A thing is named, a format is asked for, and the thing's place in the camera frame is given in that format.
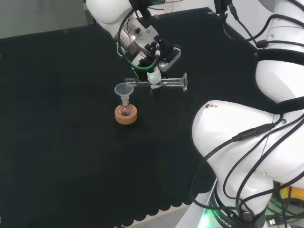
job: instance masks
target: glass tube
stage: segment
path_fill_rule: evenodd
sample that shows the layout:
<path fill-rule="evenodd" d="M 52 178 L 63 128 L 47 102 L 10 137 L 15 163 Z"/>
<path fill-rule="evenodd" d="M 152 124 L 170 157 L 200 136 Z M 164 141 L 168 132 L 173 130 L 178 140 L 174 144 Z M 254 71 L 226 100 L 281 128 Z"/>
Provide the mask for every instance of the glass tube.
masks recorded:
<path fill-rule="evenodd" d="M 162 79 L 162 86 L 180 86 L 183 91 L 186 91 L 188 88 L 188 77 L 187 73 L 184 74 L 182 78 L 166 78 Z"/>
<path fill-rule="evenodd" d="M 133 86 L 149 86 L 149 82 L 142 82 L 137 78 L 126 78 L 125 82 Z M 161 84 L 164 87 L 182 87 L 183 91 L 188 89 L 188 77 L 187 73 L 184 74 L 182 78 L 166 78 L 161 80 Z"/>

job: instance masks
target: green led light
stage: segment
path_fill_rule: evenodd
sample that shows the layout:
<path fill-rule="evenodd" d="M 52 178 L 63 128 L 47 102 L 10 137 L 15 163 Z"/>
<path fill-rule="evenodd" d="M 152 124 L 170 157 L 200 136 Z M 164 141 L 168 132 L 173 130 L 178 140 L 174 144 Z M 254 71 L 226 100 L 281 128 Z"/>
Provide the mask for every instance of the green led light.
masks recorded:
<path fill-rule="evenodd" d="M 199 221 L 198 228 L 213 228 L 209 220 L 209 210 L 206 210 L 205 214 L 202 215 Z"/>

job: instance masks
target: white wall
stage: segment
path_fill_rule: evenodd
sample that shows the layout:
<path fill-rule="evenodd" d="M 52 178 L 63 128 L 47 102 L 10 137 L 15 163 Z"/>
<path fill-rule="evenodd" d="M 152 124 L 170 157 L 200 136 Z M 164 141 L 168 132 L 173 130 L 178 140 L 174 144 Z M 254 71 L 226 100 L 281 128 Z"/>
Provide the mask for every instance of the white wall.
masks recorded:
<path fill-rule="evenodd" d="M 86 24 L 83 0 L 0 0 L 0 38 Z"/>
<path fill-rule="evenodd" d="M 251 34 L 256 35 L 265 25 L 267 19 L 272 14 L 258 0 L 233 0 L 233 4 L 237 9 L 240 21 L 248 28 Z M 174 11 L 189 10 L 196 8 L 209 7 L 215 11 L 213 0 L 184 0 L 176 3 L 167 3 L 164 5 L 164 13 Z M 234 28 L 240 35 L 249 38 L 249 35 L 235 21 L 230 11 L 228 12 L 228 24 Z M 265 39 L 267 31 L 257 40 Z"/>

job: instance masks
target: black table surface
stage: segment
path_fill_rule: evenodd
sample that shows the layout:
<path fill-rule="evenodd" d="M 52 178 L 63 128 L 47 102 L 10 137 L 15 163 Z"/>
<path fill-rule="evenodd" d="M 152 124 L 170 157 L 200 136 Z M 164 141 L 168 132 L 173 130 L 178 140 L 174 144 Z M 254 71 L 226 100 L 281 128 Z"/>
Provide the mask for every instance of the black table surface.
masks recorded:
<path fill-rule="evenodd" d="M 114 87 L 133 74 L 98 26 L 0 40 L 1 227 L 113 228 L 191 203 L 201 106 L 219 99 L 275 109 L 256 86 L 254 49 L 226 38 L 207 12 L 152 20 L 182 46 L 170 76 L 187 72 L 188 91 L 166 89 L 156 100 L 136 88 L 139 118 L 128 127 L 114 119 Z M 214 179 L 206 166 L 196 193 Z"/>

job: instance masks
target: logo sticker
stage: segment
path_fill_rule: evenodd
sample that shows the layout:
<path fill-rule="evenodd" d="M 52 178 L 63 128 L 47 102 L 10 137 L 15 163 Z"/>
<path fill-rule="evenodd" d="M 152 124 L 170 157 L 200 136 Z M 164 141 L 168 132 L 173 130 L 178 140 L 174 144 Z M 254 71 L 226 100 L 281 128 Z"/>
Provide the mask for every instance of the logo sticker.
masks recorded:
<path fill-rule="evenodd" d="M 207 104 L 205 108 L 218 108 L 216 104 Z"/>

